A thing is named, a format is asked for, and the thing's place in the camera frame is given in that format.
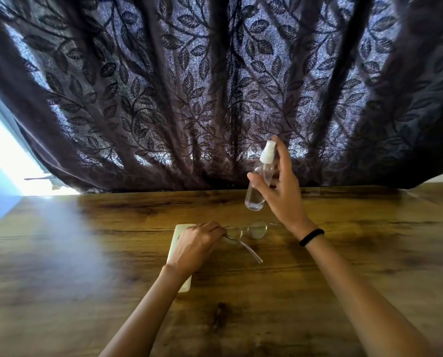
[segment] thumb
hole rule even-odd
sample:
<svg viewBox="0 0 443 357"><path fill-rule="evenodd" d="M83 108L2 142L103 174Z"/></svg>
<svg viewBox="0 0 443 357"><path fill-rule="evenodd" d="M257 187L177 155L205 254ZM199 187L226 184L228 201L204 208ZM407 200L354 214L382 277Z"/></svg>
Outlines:
<svg viewBox="0 0 443 357"><path fill-rule="evenodd" d="M256 173L248 173L248 179L267 202L269 202L276 193L270 189L261 175Z"/></svg>

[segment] eyeglasses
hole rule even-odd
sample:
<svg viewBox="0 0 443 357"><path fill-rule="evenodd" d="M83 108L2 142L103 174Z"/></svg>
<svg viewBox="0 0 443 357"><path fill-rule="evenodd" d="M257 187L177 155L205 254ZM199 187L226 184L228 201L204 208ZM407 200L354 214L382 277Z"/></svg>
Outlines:
<svg viewBox="0 0 443 357"><path fill-rule="evenodd" d="M266 222L256 222L251 224L249 227L241 227L241 228L226 228L227 232L223 236L229 240L234 242L238 242L242 246L244 246L248 252L256 259L258 263L263 263L263 260L260 256L256 254L256 252L251 249L246 243L244 243L241 239L243 237L243 232L246 233L253 239L261 239L266 235L268 230L268 225L277 226L279 223L266 223Z"/></svg>

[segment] white spray nozzle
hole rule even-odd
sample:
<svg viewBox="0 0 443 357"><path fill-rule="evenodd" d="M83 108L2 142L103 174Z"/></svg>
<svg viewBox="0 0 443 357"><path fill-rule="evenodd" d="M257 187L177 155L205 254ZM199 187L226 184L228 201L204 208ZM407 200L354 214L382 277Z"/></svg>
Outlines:
<svg viewBox="0 0 443 357"><path fill-rule="evenodd" d="M264 164L271 164L274 161L274 148L276 147L276 142L268 140L266 146L261 153L260 160Z"/></svg>

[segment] hand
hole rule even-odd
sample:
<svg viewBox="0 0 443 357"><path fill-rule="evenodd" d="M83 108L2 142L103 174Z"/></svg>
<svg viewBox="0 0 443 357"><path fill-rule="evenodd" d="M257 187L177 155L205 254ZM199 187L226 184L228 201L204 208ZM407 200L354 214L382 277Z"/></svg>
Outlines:
<svg viewBox="0 0 443 357"><path fill-rule="evenodd" d="M225 233L226 229L217 222L188 227L180 236L167 265L171 266L185 281L201 267L212 252L215 243Z"/></svg>
<svg viewBox="0 0 443 357"><path fill-rule="evenodd" d="M279 154L279 182L276 189L270 189L262 176L248 173L248 179L263 195L274 215L299 240L318 227L308 218L302 205L299 182L292 172L291 157L284 143L274 135Z"/></svg>

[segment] forearm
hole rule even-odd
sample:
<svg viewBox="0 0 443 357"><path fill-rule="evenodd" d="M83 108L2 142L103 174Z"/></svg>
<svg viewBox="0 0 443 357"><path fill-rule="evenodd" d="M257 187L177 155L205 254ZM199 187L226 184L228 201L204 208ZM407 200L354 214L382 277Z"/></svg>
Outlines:
<svg viewBox="0 0 443 357"><path fill-rule="evenodd" d="M169 266L159 277L119 329L100 357L148 356L164 317L184 279Z"/></svg>
<svg viewBox="0 0 443 357"><path fill-rule="evenodd" d="M369 356L435 356L426 338L324 236L306 246Z"/></svg>

